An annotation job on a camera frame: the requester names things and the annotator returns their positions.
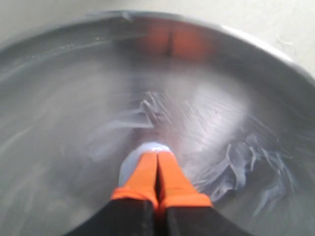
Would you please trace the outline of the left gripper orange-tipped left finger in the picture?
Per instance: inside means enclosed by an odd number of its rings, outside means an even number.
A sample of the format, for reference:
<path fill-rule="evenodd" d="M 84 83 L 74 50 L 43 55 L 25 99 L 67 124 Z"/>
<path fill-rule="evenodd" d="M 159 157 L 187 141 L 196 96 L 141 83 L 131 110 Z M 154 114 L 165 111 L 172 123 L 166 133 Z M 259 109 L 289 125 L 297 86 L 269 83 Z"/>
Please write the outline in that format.
<path fill-rule="evenodd" d="M 142 154 L 131 177 L 114 190 L 106 206 L 67 235 L 153 236 L 158 209 L 157 167 L 157 153 Z"/>

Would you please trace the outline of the left gripper orange-tipped right finger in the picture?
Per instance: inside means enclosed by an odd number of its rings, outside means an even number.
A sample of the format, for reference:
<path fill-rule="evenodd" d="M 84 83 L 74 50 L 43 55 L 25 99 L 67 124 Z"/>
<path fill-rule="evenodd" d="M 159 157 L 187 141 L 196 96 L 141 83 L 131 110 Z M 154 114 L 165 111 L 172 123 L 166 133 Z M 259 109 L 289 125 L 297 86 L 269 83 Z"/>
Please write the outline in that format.
<path fill-rule="evenodd" d="M 157 154 L 159 210 L 168 236 L 249 236 L 222 216 L 210 198 L 199 193 L 183 174 L 174 154 Z"/>

